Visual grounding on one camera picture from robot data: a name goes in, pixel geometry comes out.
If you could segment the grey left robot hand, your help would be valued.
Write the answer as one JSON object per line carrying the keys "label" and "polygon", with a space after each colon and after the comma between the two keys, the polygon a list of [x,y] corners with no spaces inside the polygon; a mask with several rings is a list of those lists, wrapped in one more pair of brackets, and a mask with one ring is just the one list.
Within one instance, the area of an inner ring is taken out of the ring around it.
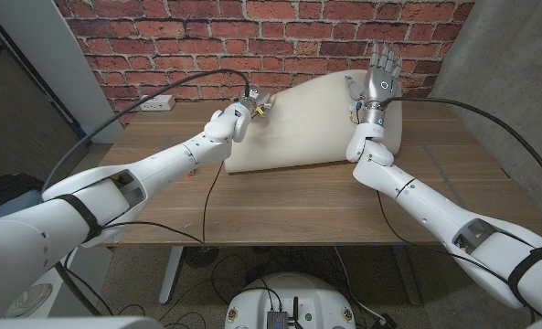
{"label": "grey left robot hand", "polygon": [[260,87],[251,86],[247,92],[242,90],[239,94],[239,103],[244,105],[250,111],[254,111],[260,106],[268,103],[271,94]]}

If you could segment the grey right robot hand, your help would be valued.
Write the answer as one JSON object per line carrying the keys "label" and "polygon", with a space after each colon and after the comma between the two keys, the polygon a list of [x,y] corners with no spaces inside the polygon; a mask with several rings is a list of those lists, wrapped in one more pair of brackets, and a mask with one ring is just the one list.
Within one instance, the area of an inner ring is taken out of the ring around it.
{"label": "grey right robot hand", "polygon": [[402,58],[395,55],[393,47],[387,42],[380,46],[374,39],[364,85],[349,75],[345,75],[345,83],[353,100],[380,103],[396,95],[401,70]]}

